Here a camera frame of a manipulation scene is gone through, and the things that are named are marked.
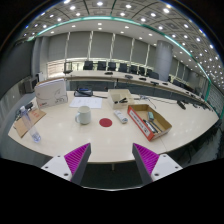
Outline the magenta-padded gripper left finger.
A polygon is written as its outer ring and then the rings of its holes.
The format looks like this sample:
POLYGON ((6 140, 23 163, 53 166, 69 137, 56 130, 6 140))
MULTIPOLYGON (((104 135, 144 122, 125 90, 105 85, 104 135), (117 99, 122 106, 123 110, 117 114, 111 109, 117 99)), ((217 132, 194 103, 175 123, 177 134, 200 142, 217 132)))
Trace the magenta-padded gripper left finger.
POLYGON ((83 178, 89 156, 91 144, 84 144, 66 155, 58 155, 50 159, 42 169, 79 185, 83 178))

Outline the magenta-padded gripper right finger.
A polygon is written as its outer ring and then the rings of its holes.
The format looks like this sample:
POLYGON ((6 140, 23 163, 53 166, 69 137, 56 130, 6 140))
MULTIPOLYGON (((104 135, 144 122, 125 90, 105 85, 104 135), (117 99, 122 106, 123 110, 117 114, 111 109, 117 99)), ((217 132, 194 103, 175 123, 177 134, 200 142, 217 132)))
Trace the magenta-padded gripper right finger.
POLYGON ((144 185, 182 169, 182 167, 167 154, 158 155, 136 143, 133 144, 132 153, 144 185))

